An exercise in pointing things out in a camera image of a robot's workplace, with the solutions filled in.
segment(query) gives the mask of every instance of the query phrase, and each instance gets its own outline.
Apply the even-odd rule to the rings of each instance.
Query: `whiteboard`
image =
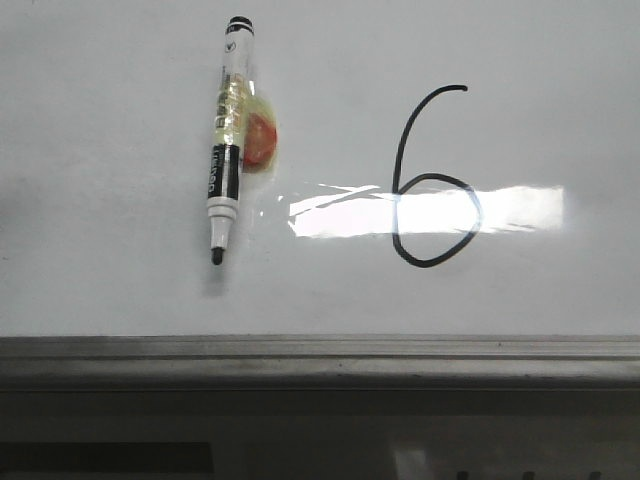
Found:
[[[0,335],[640,334],[640,4],[9,1],[0,7]],[[226,22],[251,18],[279,151],[222,268],[208,180]],[[415,268],[403,183],[485,222]],[[428,257],[464,193],[400,200]]]

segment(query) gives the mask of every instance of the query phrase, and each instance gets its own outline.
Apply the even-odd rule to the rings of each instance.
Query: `white surface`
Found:
[[[206,186],[237,14],[280,144],[220,269]],[[0,335],[640,334],[639,24],[635,1],[5,1]],[[388,203],[404,122],[448,83],[470,90],[418,120],[403,183],[458,176],[493,228],[421,270],[388,233],[340,232]],[[440,253],[468,213],[412,193],[452,208],[415,226],[401,207],[430,232],[407,248]],[[321,195],[348,208],[296,236],[290,209]]]

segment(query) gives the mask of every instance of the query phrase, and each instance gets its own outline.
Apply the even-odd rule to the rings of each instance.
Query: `black ink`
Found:
[[[473,224],[471,229],[469,229],[466,235],[453,247],[444,252],[442,255],[438,255],[437,257],[429,258],[426,260],[421,260],[419,258],[411,255],[403,246],[400,240],[400,233],[398,230],[398,202],[397,198],[393,202],[393,232],[391,234],[393,239],[393,247],[398,252],[402,258],[404,258],[408,263],[415,267],[420,268],[429,268],[435,267],[443,262],[446,262],[451,257],[456,255],[460,250],[466,247],[473,237],[476,236],[478,231],[480,230],[480,226],[482,225],[482,206],[480,205],[480,200],[476,195],[476,192],[473,188],[463,182],[462,180],[458,180],[455,177],[451,177],[449,175],[444,175],[442,173],[423,173],[422,175],[418,175],[415,178],[412,178],[407,183],[405,183],[402,187],[400,187],[400,174],[402,172],[402,157],[404,156],[404,147],[407,143],[407,139],[409,138],[409,133],[411,132],[411,127],[413,127],[414,122],[420,115],[420,112],[427,106],[427,104],[433,100],[435,97],[444,92],[449,92],[452,90],[461,90],[463,92],[467,91],[467,87],[465,85],[447,85],[445,87],[440,87],[437,90],[434,90],[429,95],[427,95],[415,108],[415,110],[411,113],[409,120],[407,120],[407,124],[404,127],[404,131],[402,132],[402,136],[400,137],[400,143],[398,144],[398,153],[396,154],[396,163],[393,169],[393,184],[391,186],[391,193],[400,197],[401,195],[407,193],[412,187],[417,185],[418,183],[424,180],[438,180],[441,182],[449,183],[451,185],[455,185],[456,187],[467,192],[467,195],[473,202],[476,207],[476,211],[478,216],[476,217],[476,222]]]

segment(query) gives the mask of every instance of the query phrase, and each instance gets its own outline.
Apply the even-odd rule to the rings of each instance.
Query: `whiteboard frame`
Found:
[[[0,391],[638,389],[640,336],[0,339]]]

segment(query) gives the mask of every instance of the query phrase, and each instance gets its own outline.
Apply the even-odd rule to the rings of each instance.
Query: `dry erase marker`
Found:
[[[222,262],[229,231],[238,214],[238,190],[248,123],[249,62],[253,25],[233,17],[224,43],[222,83],[218,94],[207,210],[211,219],[211,261]]]

